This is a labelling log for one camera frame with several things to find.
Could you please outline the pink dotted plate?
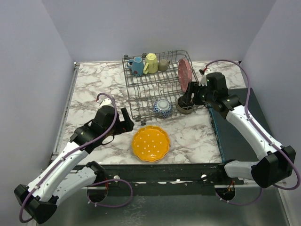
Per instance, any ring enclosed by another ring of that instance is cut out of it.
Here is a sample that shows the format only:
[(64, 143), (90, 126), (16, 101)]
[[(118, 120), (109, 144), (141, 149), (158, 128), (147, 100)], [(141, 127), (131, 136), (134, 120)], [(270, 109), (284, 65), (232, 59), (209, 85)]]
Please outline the pink dotted plate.
[(188, 60), (182, 58), (178, 64), (178, 77), (182, 91), (185, 93), (189, 82), (192, 81), (192, 69)]

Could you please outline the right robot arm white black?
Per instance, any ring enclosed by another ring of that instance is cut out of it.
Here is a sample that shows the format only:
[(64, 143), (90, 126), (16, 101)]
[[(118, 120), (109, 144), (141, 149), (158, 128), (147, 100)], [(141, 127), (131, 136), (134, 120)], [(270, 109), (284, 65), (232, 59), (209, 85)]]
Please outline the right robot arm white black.
[(190, 113), (195, 106), (210, 105), (222, 118), (232, 124), (252, 147), (257, 161), (227, 161), (217, 171), (217, 181), (223, 185), (233, 178), (249, 179), (262, 188), (275, 185), (291, 176), (296, 156), (291, 146), (284, 147), (274, 139), (249, 113), (236, 94), (230, 94), (222, 73), (209, 73), (206, 83), (188, 82), (186, 91), (176, 107), (183, 113)]

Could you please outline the small grey mug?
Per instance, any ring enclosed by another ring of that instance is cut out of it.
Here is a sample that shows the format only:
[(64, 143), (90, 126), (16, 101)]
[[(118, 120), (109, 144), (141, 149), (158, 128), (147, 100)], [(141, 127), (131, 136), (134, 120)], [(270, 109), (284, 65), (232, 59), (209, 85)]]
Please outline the small grey mug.
[(162, 72), (167, 71), (167, 69), (169, 68), (169, 63), (170, 63), (170, 61), (168, 61), (166, 59), (161, 59), (158, 62), (158, 70), (162, 71)]

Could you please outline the dark brown patterned bowl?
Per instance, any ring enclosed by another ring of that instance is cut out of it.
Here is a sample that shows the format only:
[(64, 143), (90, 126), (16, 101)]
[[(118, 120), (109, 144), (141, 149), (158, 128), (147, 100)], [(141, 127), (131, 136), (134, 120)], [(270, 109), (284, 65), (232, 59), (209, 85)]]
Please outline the dark brown patterned bowl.
[(176, 104), (176, 109), (181, 114), (191, 114), (194, 111), (194, 107), (191, 106), (181, 107), (178, 104)]

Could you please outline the tan plate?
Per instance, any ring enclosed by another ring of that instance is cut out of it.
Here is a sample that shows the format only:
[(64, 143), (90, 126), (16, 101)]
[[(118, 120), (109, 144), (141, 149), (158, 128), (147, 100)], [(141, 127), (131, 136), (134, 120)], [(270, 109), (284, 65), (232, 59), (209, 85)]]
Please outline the tan plate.
[(169, 152), (170, 138), (166, 131), (159, 126), (140, 128), (132, 139), (134, 155), (145, 162), (157, 162)]

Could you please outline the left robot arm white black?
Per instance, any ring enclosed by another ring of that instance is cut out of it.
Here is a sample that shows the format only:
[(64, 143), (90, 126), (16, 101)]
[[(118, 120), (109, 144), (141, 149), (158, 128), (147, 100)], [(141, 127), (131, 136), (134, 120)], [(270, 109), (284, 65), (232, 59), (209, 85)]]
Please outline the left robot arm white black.
[(126, 108), (121, 109), (123, 121), (116, 108), (103, 105), (95, 117), (77, 128), (69, 143), (55, 160), (32, 182), (19, 184), (14, 194), (21, 205), (38, 224), (48, 221), (57, 207), (69, 196), (86, 186), (108, 184), (105, 169), (95, 161), (88, 162), (75, 174), (70, 172), (94, 149), (104, 145), (109, 137), (130, 132), (134, 123)]

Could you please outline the yellow cream mug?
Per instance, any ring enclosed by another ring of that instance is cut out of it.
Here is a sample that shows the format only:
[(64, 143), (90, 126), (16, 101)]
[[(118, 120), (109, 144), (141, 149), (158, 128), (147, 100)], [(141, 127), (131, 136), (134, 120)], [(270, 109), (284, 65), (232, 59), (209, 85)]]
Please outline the yellow cream mug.
[(158, 70), (157, 56), (154, 53), (147, 54), (143, 73), (144, 74), (156, 73), (157, 70)]

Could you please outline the grey wire dish rack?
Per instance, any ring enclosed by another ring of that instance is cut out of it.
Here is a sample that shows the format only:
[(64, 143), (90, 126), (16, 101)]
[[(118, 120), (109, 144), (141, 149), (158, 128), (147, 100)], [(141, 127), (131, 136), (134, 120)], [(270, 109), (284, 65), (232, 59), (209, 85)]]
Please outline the grey wire dish rack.
[(178, 98), (184, 95), (178, 77), (178, 64), (183, 58), (192, 66), (186, 50), (158, 52), (155, 55), (158, 60), (166, 59), (169, 62), (168, 69), (165, 72), (157, 71), (154, 74), (142, 76), (132, 75), (131, 69), (128, 67), (128, 61), (133, 60), (134, 56), (124, 55), (122, 58), (131, 116), (135, 122), (139, 122), (143, 126), (151, 120), (163, 119), (163, 116), (153, 110), (155, 102), (160, 99), (171, 103), (171, 117), (182, 115), (176, 109)]

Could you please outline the blue mug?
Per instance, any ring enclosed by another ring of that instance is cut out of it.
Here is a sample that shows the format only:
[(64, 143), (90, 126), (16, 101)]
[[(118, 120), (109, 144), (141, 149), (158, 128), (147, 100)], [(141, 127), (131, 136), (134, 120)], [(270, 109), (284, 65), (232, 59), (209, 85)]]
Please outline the blue mug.
[(142, 76), (144, 69), (143, 58), (136, 56), (127, 62), (127, 67), (131, 70), (133, 76)]

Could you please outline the red blue patterned bowl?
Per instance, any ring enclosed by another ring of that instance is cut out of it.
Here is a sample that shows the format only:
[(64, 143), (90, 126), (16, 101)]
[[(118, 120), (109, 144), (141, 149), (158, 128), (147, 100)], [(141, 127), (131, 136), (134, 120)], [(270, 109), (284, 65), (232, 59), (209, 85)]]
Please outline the red blue patterned bowl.
[(153, 111), (158, 118), (168, 118), (172, 114), (172, 104), (165, 100), (159, 99), (154, 103)]

